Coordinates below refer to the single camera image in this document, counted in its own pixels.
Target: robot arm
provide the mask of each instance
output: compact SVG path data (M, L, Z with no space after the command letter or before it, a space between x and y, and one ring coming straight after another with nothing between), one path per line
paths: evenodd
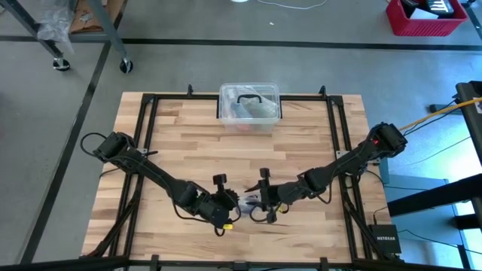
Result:
M407 140L393 124L381 123L368 133L357 148L327 166L308 169L297 176L297 181L280 185L269 184L269 169L261 169L262 180L246 192L260 190L261 203L268 211L266 221L276 221L276 210L281 204L291 205L306 197L312 199L326 191L326 187L339 174L359 175L367 162L377 158L394 157L405 149Z
M144 175L166 190L173 204L190 215L199 215L202 222L223 229L232 224L229 211L238 206L238 196L232 190L225 190L226 175L213 177L218 191L211 194L192 181L179 180L149 161L136 148L133 139L122 132L112 132L107 139L93 151L93 155L103 163L112 163L126 173Z

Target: yellow cable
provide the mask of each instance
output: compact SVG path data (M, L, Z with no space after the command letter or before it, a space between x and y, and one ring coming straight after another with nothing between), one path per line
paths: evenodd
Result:
M428 115L427 117L424 117L424 118L421 118L421 119L417 120L416 122L413 122L413 123L410 123L410 124L408 124L408 125L406 125L406 126L403 126L402 128L400 128L400 131L403 131L403 130L408 129L408 128L412 127L412 126L415 126L415 125L417 125L418 123L421 123L421 122L423 122L423 121L426 121L426 120L428 120L429 118L434 117L434 116L436 116L436 115L438 115L438 114L443 114L443 113L445 113L445 112L452 111L453 109L461 108L461 107L464 107L464 106L467 106L467 105L472 105L472 104L474 104L474 103L476 103L476 102L482 102L482 98L473 99L473 100L470 100L470 101L467 101L467 102L461 102L461 103L459 103L458 105L452 105L452 106L450 106L450 107L447 107L447 108L444 108L444 109L442 109L442 110L439 110L439 111L437 111L437 112L435 112L435 113L432 113L432 114Z

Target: plastic storage bin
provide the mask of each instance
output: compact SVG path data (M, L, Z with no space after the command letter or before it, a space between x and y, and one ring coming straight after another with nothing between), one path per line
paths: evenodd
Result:
M218 110L228 132L271 132L281 118L278 86L224 84L219 90Z
M467 13L459 0L449 0L454 16L451 19L408 19L400 0L391 0L386 8L386 14L392 26L393 34L399 36L447 36L467 20Z

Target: caster wheel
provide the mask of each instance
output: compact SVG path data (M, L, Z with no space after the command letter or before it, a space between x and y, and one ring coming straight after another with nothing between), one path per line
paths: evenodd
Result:
M57 61L54 60L53 61L53 68L56 69L59 72L65 72L65 71L68 71L70 69L70 63L69 63L69 61L64 59L63 64L59 65L59 63L57 63Z
M130 73L133 69L134 69L134 64L132 61L129 61L126 65L126 63L122 60L120 61L120 71L125 73L125 74L128 74Z

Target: wire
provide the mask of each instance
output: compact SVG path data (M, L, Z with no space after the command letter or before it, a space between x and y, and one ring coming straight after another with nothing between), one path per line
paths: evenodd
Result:
M445 112L452 111L452 110L457 109L457 108L461 108L461 107L464 107L464 106L467 106L467 105L472 105L472 104L474 104L474 103L476 103L476 102L482 102L482 98L472 99L472 100L467 101L467 102L461 102L461 103L459 103L458 105L452 105L452 106L449 106L449 107L447 107L447 108L441 109L441 110L439 110L439 111L437 111L437 112L435 112L435 113L432 113L432 114L428 115L427 117L421 118L421 119L419 119L419 120L417 120L417 121L415 121L415 122L413 122L413 123L410 123L410 124L408 124L408 125L406 125L406 126L403 126L403 127L400 128L399 130L400 130L400 131L403 131L403 130L408 129L408 128L412 127L412 126L417 125L418 123L422 123L422 122L424 122L425 120L428 120L429 118L434 117L434 116L436 116L436 115L438 115L438 114L443 114L443 113L445 113Z
M81 146L81 150L82 150L86 155L89 155L89 156L91 156L91 157L97 158L97 156L95 156L93 153L87 151L87 150L85 149L85 147L84 147L84 140L85 140L86 138L88 138L89 136L93 136L93 135L95 135L95 136L100 136L100 137L103 138L103 139L107 139L107 137L105 137L105 135L103 135L103 134L101 134L101 133L99 133L99 132L89 132L88 134L86 134L86 135L84 135L84 136L82 137L81 142L80 142L80 146Z
M380 208L380 209L378 209L378 210L376 210L376 211L374 212L374 224L375 224L375 225L377 225L377 218L375 217L375 215L377 214L377 212L378 212L378 211L382 211L382 210L387 209L387 208L388 208L388 206L385 206L385 207Z
M403 233L403 232L407 232L407 233L409 233L409 234L411 234L411 235L413 235L413 236L415 236L415 237L418 237L418 238L420 238L420 239L424 239L424 240L427 240L427 241L430 241L430 242L436 242L436 243L439 243L439 244L442 244L442 245L448 245L448 246L451 246L451 247L453 247L453 248L458 248L458 246L456 246L456 245L451 245L451 244L447 244L446 242L439 242L439 241L435 241L435 240L432 240L432 239L429 239L429 238L421 237L421 236L419 236L419 235L416 235L415 233L412 233L412 232L409 231L409 230L401 230L401 231L399 231L398 233ZM465 249L465 250L466 250L466 251L469 251L469 252L472 252L472 253L475 253L475 254L480 254L480 255L482 255L482 252L472 251L472 250L470 250L470 249Z
M445 105L443 108L441 109L445 109L447 107L449 107L450 105L452 105L453 103L455 102L455 100L453 100L452 102L449 102L447 105ZM407 131L404 132L404 136L406 136L409 132L411 132L413 129L415 129L419 124L421 123L417 123L415 126L413 126L412 128L408 129Z
M396 168L394 168L394 169L390 169L390 172L392 172L392 171L394 171L394 170L396 170L396 169L400 169L400 168L406 167L406 166L413 166L413 165L416 165L416 164L418 164L418 163L425 162L425 161L427 161L428 159L430 159L430 158L432 158L432 157L435 157L435 156L437 156L438 154L443 153L444 151L446 151L446 150L450 149L451 147L454 147L454 146L456 146L456 145L464 142L465 140L467 140L467 139L469 139L469 138L470 138L470 136L469 136L469 137L466 137L466 138L464 138L464 139L462 139L462 140L460 140L460 141L458 141L458 142L456 142L456 143L454 143L454 144L452 144L452 145L450 145L450 146L448 146L448 147L446 147L446 148L444 148L444 149L442 149L442 150L440 150L440 151L438 151L438 152L436 152L436 153L434 153L434 154L432 154L431 156L429 156L429 157L427 157L427 158L424 158L424 159L422 159L422 160L420 160L420 161L417 161L417 162L415 162L415 163L409 163L408 165L398 166L398 167L396 167Z
M425 126L427 126L427 125L429 125L429 124L431 124L431 123L434 123L434 122L435 122L435 121L437 121L437 120L441 120L441 119L443 119L444 117L446 117L446 116L448 116L448 115L452 114L452 113L453 113L455 110L456 110L456 109L454 109L454 110L452 110L452 111L450 111L450 112L446 113L446 114L445 114L445 115L443 115L442 117L439 117L439 118L436 118L436 119L434 119L434 120L432 120L432 121L429 121L428 123L425 123L425 124L423 124L422 126L420 126L420 127L416 128L416 129L411 130L410 132L406 132L406 133L404 134L404 136L408 136L408 135L410 135L412 132L416 132L416 131L418 131L418 130L422 129L423 127L425 127Z
M116 170L119 170L119 168L110 169L110 170L104 171L104 172L100 173L99 178L102 178L105 174L108 174L108 173L110 173L110 172L114 172L114 171L116 171Z
M217 237L222 237L225 233L226 233L226 230L223 229L221 231L221 233L218 232L218 228L217 227L214 227L214 233L216 234Z
M281 5L281 4L274 3L274 2L265 2L265 1L262 1L262 0L258 0L258 2L263 3L263 4L267 4L267 5L276 5L276 6L282 7L282 8L292 8L292 9L298 9L298 10L303 10L303 11L309 10L311 8L321 7L324 4L326 4L327 1L328 0L324 0L321 4L312 5L312 6L303 8L303 7L292 7L292 6L288 6L288 5Z
M323 202L324 204L330 204L331 203L331 184L333 184L333 182L330 183L330 191L328 192L328 199L325 200L323 198L321 198L319 195L315 195L317 199L319 199L321 202ZM315 192L313 192L313 190L307 188L307 187L302 187L304 190L308 191L308 193L310 194L314 194Z
M237 212L238 212L238 217L233 220L231 223L234 223L236 221L238 221L240 218L241 218L241 208L239 207L239 203L233 199L233 197L231 197L230 194L226 193L227 197L236 205L236 209L237 209Z
M394 187L394 186L385 185L385 184L383 183L383 179L382 179L382 177L380 177L380 176L379 176L377 173L372 172L372 171L370 171L370 170L365 170L365 172L369 172L369 173L371 173L371 174L375 175L375 176L376 176L376 177L377 177L377 178L380 180L380 182L382 183L382 185L383 185L383 187L384 187L384 188L395 188L395 189L402 189L402 190L418 190L418 191L427 191L427 189L422 189L422 188L411 188L411 187ZM356 180L356 181L357 181L357 183L359 183L359 182L360 182L361 177L362 177L361 175L359 175L359 176L358 176L358 178L357 178L357 180Z
M256 208L259 208L259 206L253 206L253 208L249 211L249 218L251 218L251 220L256 223L266 222L268 220L267 218L257 219L253 216L253 212L255 211Z

